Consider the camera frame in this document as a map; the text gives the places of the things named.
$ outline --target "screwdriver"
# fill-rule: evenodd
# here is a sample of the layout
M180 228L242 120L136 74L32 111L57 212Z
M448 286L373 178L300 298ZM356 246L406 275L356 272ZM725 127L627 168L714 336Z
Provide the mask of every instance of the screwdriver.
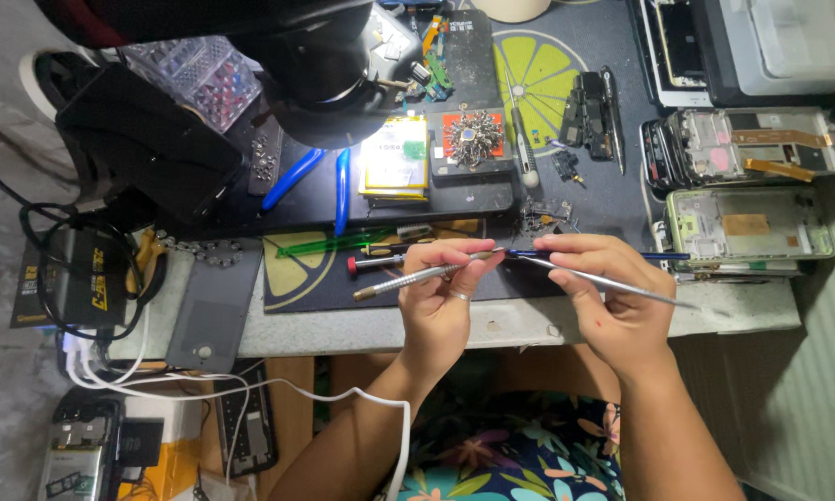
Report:
M514 133L516 134L516 156L520 159L520 169L523 171L523 184L527 188L535 188L538 185L538 170L535 168L535 152L529 146L529 138L526 136L523 126L523 114L516 106L514 90L510 86L510 75L504 70L504 78L507 79L507 91L510 93L510 102L514 106L510 111L510 118L514 122Z

